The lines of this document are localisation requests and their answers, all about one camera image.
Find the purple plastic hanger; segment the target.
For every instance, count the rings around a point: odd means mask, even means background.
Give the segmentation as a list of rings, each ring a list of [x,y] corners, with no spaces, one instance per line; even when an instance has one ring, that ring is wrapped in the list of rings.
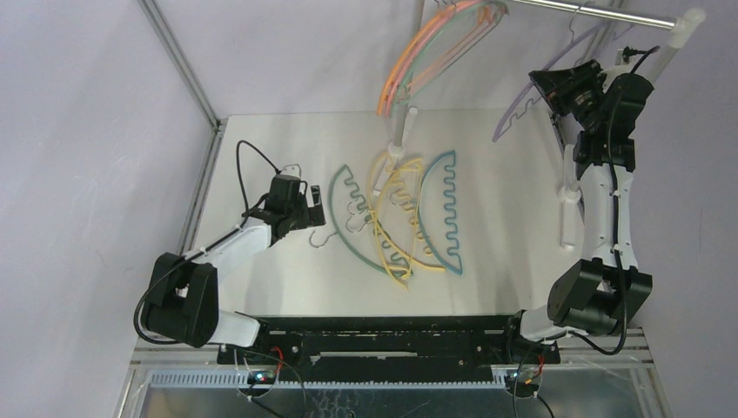
[[[605,29],[606,26],[607,24],[605,22],[598,23],[591,28],[585,30],[579,36],[575,36],[569,42],[569,44],[567,44],[564,48],[562,48],[560,51],[558,51],[551,58],[548,59],[548,61],[543,65],[544,70],[550,69],[554,64],[557,64],[563,57],[565,57],[572,49],[574,49],[590,37],[596,35],[600,30]],[[528,112],[531,106],[535,105],[541,100],[541,97],[537,97],[523,102],[523,99],[527,97],[527,94],[532,89],[533,84],[529,82],[521,89],[518,96],[507,107],[501,120],[496,125],[493,131],[493,143],[496,143],[499,139],[501,139],[513,127],[515,121],[520,120]]]

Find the teal plastic hanger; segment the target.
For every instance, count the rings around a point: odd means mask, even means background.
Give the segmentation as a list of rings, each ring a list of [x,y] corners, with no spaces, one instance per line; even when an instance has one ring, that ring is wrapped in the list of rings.
[[[444,238],[450,244],[444,252],[433,243],[426,228],[426,222],[423,220],[423,204],[422,196],[424,190],[430,185],[428,179],[436,167],[442,167],[445,173],[442,179],[444,188],[442,195],[445,198],[443,210],[446,216],[443,219],[446,231]],[[461,276],[464,272],[463,258],[460,254],[459,225],[458,225],[458,199],[457,199],[457,182],[456,182],[457,152],[450,150],[439,154],[425,169],[420,178],[419,197],[417,199],[417,222],[420,235],[426,242],[431,255],[439,262],[439,264],[447,271]]]

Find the orange plastic hanger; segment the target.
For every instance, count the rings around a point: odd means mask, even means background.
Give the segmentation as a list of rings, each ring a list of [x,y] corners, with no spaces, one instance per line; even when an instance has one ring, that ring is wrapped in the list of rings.
[[[391,117],[397,105],[409,101],[414,95],[413,90],[418,90],[419,85],[430,77],[431,69],[438,67],[437,64],[432,64],[429,68],[422,70],[418,76],[415,76],[415,68],[419,64],[424,51],[460,12],[461,7],[458,5],[442,6],[433,17],[421,25],[420,31],[413,38],[410,45],[405,47],[387,76],[379,95],[376,108],[377,116]]]

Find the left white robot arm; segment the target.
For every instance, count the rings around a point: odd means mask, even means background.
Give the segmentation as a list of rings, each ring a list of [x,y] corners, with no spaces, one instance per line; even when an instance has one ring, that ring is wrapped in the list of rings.
[[[225,279],[288,233],[324,225],[320,187],[276,174],[269,192],[247,207],[225,235],[186,254],[163,253],[156,259],[134,310],[137,335],[157,345],[236,346],[248,361],[265,361],[272,340],[259,332],[260,320],[223,308]]]

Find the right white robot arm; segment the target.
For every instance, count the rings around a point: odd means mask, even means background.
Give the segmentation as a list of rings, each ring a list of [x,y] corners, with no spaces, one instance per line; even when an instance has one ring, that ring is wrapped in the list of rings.
[[[571,69],[531,71],[530,81],[557,116],[580,125],[571,157],[583,203],[581,258],[553,284],[545,306],[520,314],[503,338],[508,359],[527,361],[539,340],[566,334],[624,334],[653,289],[630,234],[635,144],[631,134],[653,84],[634,71],[608,78],[590,60]]]

